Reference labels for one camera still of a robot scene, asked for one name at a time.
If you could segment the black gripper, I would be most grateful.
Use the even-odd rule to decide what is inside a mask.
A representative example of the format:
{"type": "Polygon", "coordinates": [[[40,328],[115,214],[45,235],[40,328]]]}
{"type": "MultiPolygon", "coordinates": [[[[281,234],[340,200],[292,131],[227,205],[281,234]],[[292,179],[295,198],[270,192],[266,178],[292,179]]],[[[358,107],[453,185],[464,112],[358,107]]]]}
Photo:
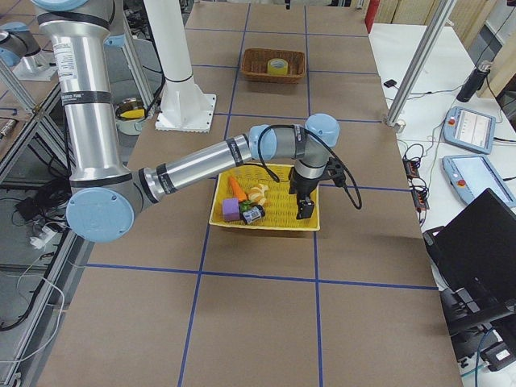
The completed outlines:
{"type": "Polygon", "coordinates": [[[297,195],[298,213],[297,219],[311,218],[315,204],[310,195],[317,188],[319,178],[307,178],[298,173],[296,169],[289,172],[289,194],[297,195]]]}

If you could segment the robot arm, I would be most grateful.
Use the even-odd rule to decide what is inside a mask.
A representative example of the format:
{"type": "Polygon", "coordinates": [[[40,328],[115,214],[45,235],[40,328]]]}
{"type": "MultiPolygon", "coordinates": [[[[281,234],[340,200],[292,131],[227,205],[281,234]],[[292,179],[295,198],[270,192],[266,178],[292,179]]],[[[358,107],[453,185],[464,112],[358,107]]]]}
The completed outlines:
{"type": "Polygon", "coordinates": [[[114,241],[164,196],[250,160],[291,158],[290,192],[298,217],[311,216],[310,195],[327,176],[340,126],[328,114],[304,125],[254,126],[182,159],[132,172],[119,156],[105,46],[123,35],[120,1],[37,1],[40,30],[52,41],[75,169],[66,208],[70,228],[95,242],[114,241]]]}

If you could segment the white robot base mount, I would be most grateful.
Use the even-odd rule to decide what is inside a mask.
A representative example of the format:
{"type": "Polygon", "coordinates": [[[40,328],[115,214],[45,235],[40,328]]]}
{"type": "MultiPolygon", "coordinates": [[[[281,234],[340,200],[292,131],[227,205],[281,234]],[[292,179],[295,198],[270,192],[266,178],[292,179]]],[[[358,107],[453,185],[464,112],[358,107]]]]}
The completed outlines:
{"type": "Polygon", "coordinates": [[[150,0],[144,5],[165,80],[156,128],[208,132],[217,97],[203,93],[194,80],[179,2],[150,0]]]}

